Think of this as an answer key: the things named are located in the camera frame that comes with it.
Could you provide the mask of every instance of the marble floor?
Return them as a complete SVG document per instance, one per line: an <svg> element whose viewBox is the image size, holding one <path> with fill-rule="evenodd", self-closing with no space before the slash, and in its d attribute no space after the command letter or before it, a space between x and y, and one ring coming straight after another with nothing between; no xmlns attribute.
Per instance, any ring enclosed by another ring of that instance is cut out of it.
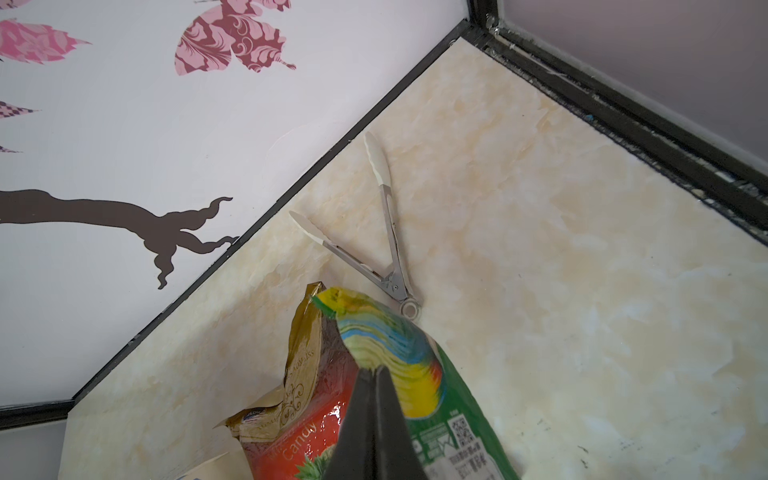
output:
<svg viewBox="0 0 768 480"><path fill-rule="evenodd" d="M768 248L463 40L369 129L420 323L523 478L765 478ZM385 299L288 210L389 264L358 137L74 408L61 480L236 449L304 286Z"/></svg>

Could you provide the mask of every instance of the black edge trim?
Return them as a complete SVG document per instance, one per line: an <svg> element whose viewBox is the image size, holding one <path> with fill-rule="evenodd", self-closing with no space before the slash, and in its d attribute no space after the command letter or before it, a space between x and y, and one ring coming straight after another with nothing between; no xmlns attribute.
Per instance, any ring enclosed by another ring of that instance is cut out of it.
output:
<svg viewBox="0 0 768 480"><path fill-rule="evenodd" d="M478 27L485 27L488 21L496 23L498 4L496 0L467 0L469 21Z"/></svg>
<svg viewBox="0 0 768 480"><path fill-rule="evenodd" d="M172 312L179 307L179 305L182 304L183 301L185 301L189 296L197 290L197 288L203 284L205 280L208 280L208 277L213 275L213 273L218 270L220 266L223 265L224 262L227 261L231 256L234 255L235 252L237 252L241 246L243 246L250 238L257 232L261 227L264 226L264 224L272 218L277 212L280 211L281 208L285 206L285 204L288 203L288 200L293 198L294 195L296 195L299 190L301 190L307 183L309 183L310 180L312 180L315 175L317 175L333 158L341 152L341 150L344 149L344 147L349 144L355 137L357 137L364 129L368 126L371 121L373 121L374 118L378 117L379 114L381 114L389 104L391 104L400 94L411 84L415 79L417 79L422 73L424 73L424 70L426 70L432 63L437 60L440 55L443 54L446 50L448 50L448 47L453 44L454 41L459 39L462 34L470 27L469 22L466 20L462 20L459 22L458 25L456 25L450 33L448 33L445 38L443 38L440 43L437 44L408 74L403 77L401 81L398 82L395 87L390 90L386 95L384 95L384 98L382 98L379 103L376 104L365 116L362 117L362 119L357 122L357 124L352 127L350 131L344 135L344 137L339 140L333 147L331 147L328 152L323 155L302 177L291 186L291 188L288 189L286 193L283 194L280 199L278 199L275 204L266 211L264 215L261 216L261 218L251 227L248 229L246 233L243 234L235 243L232 244L231 247L227 249L224 254L218 258L214 262L213 265L211 265L208 270L205 271L197 280L192 283L192 285L184 291L184 293L179 296L171 305L169 305L163 312L155 317L154 320L150 322L149 325L145 326L143 330L141 330L138 335L136 335L126 346L124 346L120 352L118 352L117 355L112 357L112 359L102 367L101 370L98 371L96 375L90 380L88 380L88 383L85 384L85 386L80 389L79 392L77 392L74 397L74 403L77 404L80 402L98 383L103 380L107 375L109 375L109 372L111 372L114 367L118 366L120 362L122 362L125 357L127 357L133 350L144 341L144 339L147 338L147 336L152 333L154 329L157 328L158 325L160 325Z"/></svg>
<svg viewBox="0 0 768 480"><path fill-rule="evenodd" d="M556 74L556 71L553 74L551 68L546 68L532 57L509 48L489 32L478 34L469 31L463 38L634 156L705 201L756 240L768 245L765 234L765 230L768 230L768 205L764 202L698 164L684 150L665 141L641 122L599 101L590 92Z"/></svg>
<svg viewBox="0 0 768 480"><path fill-rule="evenodd" d="M66 420L72 407L74 400L3 407L0 409L0 430Z"/></svg>
<svg viewBox="0 0 768 480"><path fill-rule="evenodd" d="M643 105L638 104L636 101L631 100L629 97L613 88L608 87L598 79L591 77L589 74L586 74L566 61L561 60L546 49L539 47L535 42L520 36L520 34L509 30L508 28L499 28L497 32L498 35L505 40L520 46L523 50L534 55L540 61L543 61L545 64L566 74L583 87L589 88L594 93L599 94L604 100L611 102L616 108L622 110L630 117L643 121L656 130L663 131L664 134L675 140L682 148L688 150L690 153L705 158L723 170L727 170L750 182L762 191L768 192L768 177L761 174L750 165L739 161L735 157L714 147L712 144L709 144L696 135L691 134L682 127L679 127L677 124L661 117L659 114L645 108Z"/></svg>

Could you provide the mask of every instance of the candy bag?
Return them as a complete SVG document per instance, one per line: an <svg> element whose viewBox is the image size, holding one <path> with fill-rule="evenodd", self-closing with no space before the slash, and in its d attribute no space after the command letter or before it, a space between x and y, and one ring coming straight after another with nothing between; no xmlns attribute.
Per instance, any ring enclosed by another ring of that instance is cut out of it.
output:
<svg viewBox="0 0 768 480"><path fill-rule="evenodd" d="M296 309L283 384L225 421L255 480L320 480L339 438L358 368L310 301L323 289L308 285Z"/></svg>
<svg viewBox="0 0 768 480"><path fill-rule="evenodd" d="M333 287L313 302L336 320L360 368L389 367L413 448L431 480L518 480L469 388L435 340L367 295Z"/></svg>

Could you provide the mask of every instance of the black metal frame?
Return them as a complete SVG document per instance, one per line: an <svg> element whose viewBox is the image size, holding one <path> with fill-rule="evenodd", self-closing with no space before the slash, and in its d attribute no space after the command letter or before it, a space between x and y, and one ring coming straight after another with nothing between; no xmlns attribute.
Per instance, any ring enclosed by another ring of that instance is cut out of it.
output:
<svg viewBox="0 0 768 480"><path fill-rule="evenodd" d="M467 0L470 22L443 38L178 299L138 333L72 400L0 409L0 430L66 419L68 412L317 175L458 38L464 38L652 168L768 245L768 178L519 34L498 26L496 0Z"/></svg>

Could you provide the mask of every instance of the green snack bag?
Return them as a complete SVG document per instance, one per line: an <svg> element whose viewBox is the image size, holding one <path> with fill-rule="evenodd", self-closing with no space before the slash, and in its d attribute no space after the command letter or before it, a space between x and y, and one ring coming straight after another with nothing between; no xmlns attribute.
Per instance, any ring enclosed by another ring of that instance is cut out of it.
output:
<svg viewBox="0 0 768 480"><path fill-rule="evenodd" d="M339 325L360 368L386 365L431 480L518 480L475 397L435 340L362 293L339 287L313 297Z"/></svg>

